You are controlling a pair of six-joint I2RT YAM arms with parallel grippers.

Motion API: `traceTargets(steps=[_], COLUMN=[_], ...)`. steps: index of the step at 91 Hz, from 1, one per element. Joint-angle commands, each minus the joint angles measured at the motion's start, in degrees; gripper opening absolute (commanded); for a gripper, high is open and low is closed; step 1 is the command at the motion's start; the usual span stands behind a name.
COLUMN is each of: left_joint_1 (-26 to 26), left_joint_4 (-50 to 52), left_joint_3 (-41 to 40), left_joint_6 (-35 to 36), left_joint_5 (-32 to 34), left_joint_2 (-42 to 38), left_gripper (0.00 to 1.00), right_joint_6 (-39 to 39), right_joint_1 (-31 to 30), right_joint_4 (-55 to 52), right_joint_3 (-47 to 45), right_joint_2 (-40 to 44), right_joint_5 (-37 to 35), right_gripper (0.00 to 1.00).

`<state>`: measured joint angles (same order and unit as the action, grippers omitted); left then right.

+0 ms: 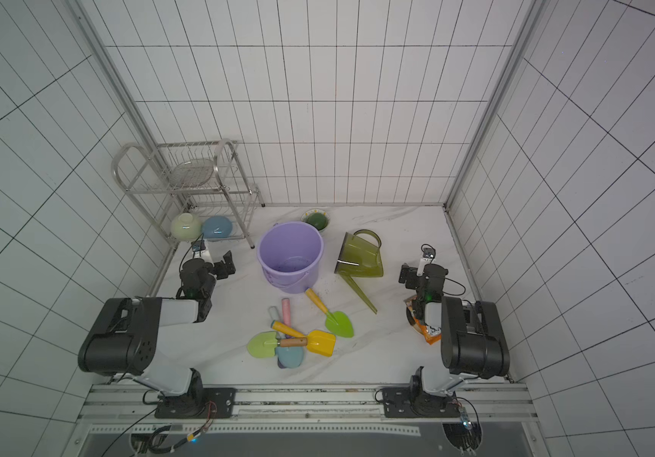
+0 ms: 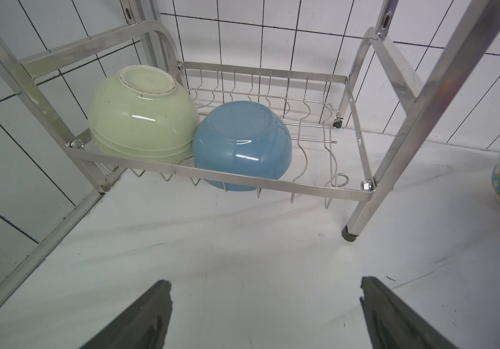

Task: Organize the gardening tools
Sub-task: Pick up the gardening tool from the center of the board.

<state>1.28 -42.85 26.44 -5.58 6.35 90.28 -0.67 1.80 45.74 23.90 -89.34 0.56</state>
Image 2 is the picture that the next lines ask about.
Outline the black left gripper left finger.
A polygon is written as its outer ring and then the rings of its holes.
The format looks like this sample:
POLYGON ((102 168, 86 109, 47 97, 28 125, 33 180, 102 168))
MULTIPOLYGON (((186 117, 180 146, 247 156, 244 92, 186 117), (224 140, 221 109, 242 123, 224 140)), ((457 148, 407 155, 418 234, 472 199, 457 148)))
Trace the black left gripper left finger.
POLYGON ((163 348, 171 321, 171 282, 159 280, 84 348, 163 348))

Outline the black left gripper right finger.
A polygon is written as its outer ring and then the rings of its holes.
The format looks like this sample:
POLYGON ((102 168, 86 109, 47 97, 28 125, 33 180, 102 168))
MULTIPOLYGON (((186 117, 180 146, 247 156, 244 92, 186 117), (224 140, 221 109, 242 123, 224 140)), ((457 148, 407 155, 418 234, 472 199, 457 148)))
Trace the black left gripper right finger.
POLYGON ((360 304, 373 348, 456 347, 376 277, 363 277, 360 287, 360 304))

